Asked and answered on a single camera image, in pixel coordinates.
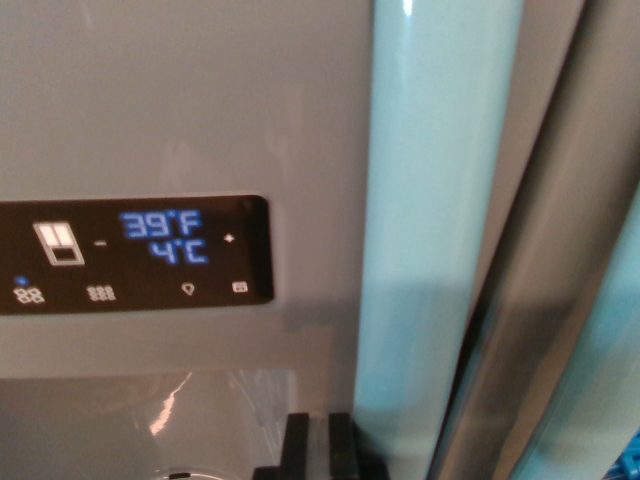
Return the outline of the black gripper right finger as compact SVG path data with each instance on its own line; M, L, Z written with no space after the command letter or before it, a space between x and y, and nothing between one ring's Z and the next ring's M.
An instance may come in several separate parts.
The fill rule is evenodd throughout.
M388 480L384 460L363 446L364 436L346 412L328 417L331 479Z

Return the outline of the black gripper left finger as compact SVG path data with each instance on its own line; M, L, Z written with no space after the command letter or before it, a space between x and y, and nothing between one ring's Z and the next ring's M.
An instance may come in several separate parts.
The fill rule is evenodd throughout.
M308 413L292 413L287 416L280 463L275 466L256 467L253 480L305 480L307 469Z

